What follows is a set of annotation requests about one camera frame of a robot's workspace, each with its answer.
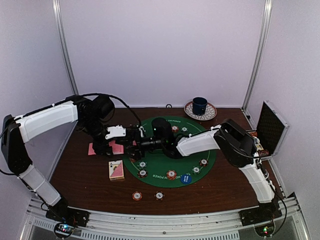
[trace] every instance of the white wall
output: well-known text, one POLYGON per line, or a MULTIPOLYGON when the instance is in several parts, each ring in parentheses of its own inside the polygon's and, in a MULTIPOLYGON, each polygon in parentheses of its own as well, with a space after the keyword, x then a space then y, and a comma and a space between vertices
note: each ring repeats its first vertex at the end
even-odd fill
POLYGON ((320 1, 274 0, 249 113, 269 99, 291 125, 276 165, 295 192, 313 240, 320 239, 320 1))
POLYGON ((80 93, 135 107, 196 96, 240 107, 257 51, 264 0, 61 0, 80 93))
MULTIPOLYGON (((1 1, 0 36, 1 126, 8 114, 30 112, 72 94, 51 1, 1 1)), ((27 146, 46 177, 70 127, 43 134, 27 146)), ((2 153, 0 168, 9 172, 2 153)), ((0 174, 1 239, 18 239, 30 198, 22 182, 0 174)))

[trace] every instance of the oval green mat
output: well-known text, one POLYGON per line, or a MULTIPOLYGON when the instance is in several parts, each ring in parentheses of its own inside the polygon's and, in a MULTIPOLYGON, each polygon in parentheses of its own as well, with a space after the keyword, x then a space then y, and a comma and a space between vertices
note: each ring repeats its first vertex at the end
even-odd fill
MULTIPOLYGON (((151 122, 154 119, 149 118, 147 120, 142 121, 142 125, 146 131, 147 136, 153 135, 153 130, 151 126, 151 122)), ((172 126, 179 127, 179 131, 175 134, 181 133, 181 129, 186 127, 188 129, 187 133, 185 134, 196 134, 205 130, 203 126, 200 124, 179 116, 161 116, 160 118, 166 119, 172 126)), ((140 181, 150 184, 156 187, 161 188, 178 188, 187 186, 188 184, 183 184, 180 181, 180 178, 184 174, 191 175, 192 181, 189 184, 193 184, 196 181, 203 178, 213 167, 215 160, 216 160, 216 151, 204 151, 199 152, 181 159, 172 159, 165 156, 161 150, 156 150, 154 153, 145 153, 145 157, 142 160, 137 162, 131 162, 129 157, 123 156, 122 158, 124 165, 133 174, 136 178, 140 181), (201 167, 199 165, 199 161, 201 159, 207 159, 208 165, 205 167, 201 167), (145 162, 147 165, 144 168, 147 170, 148 175, 145 178, 138 177, 138 172, 141 168, 139 168, 139 163, 145 162), (193 167, 201 168, 199 174, 193 174, 192 169, 193 167), (175 180, 167 179, 167 171, 175 170, 177 173, 175 180)))

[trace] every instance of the dark brown tabletop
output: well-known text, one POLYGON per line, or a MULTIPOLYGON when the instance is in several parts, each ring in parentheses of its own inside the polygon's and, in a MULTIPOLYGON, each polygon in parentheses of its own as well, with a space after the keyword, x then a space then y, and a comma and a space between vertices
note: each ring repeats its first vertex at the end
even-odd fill
MULTIPOLYGON (((183 108, 136 108, 141 120, 156 116, 188 116, 183 108)), ((220 124, 231 118, 246 130, 250 126, 238 108, 218 108, 217 116, 209 121, 196 121, 205 128, 220 124)), ((116 110, 112 125, 135 124, 132 114, 124 108, 116 110)), ((71 207, 122 213, 122 214, 195 214, 235 210, 258 205, 256 194, 244 174, 231 166, 220 150, 210 172, 194 184, 178 188, 160 188, 139 181, 124 168, 124 181, 110 181, 108 161, 119 159, 101 155, 88 156, 92 141, 83 132, 73 132, 51 179, 52 185, 66 197, 71 207), (140 201, 132 194, 142 193, 140 201), (162 191, 162 201, 154 194, 162 191)), ((267 161, 263 162, 270 178, 278 187, 274 173, 267 161)))

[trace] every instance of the patterned plate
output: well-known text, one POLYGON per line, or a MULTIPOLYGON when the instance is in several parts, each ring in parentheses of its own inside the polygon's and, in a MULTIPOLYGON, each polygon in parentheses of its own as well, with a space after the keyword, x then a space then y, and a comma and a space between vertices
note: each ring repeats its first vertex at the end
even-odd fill
POLYGON ((199 120, 199 121, 207 121, 207 120, 211 120, 213 119, 215 116, 217 116, 217 109, 215 108, 215 106, 213 106, 211 103, 208 103, 207 106, 206 106, 206 109, 205 109, 205 114, 204 115, 201 115, 201 116, 198 116, 198 115, 195 115, 193 112, 192 112, 192 101, 191 102, 188 102, 185 106, 184 106, 184 111, 185 113, 193 118, 193 119, 196 119, 196 120, 199 120))

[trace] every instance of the dark blue mug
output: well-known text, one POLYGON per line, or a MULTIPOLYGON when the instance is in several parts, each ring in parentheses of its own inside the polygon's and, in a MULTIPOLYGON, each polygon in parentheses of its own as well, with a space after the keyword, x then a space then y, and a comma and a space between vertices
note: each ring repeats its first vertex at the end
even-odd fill
POLYGON ((195 97, 192 100, 192 112, 194 115, 204 115, 206 113, 206 108, 207 108, 208 101, 207 99, 203 97, 195 97))

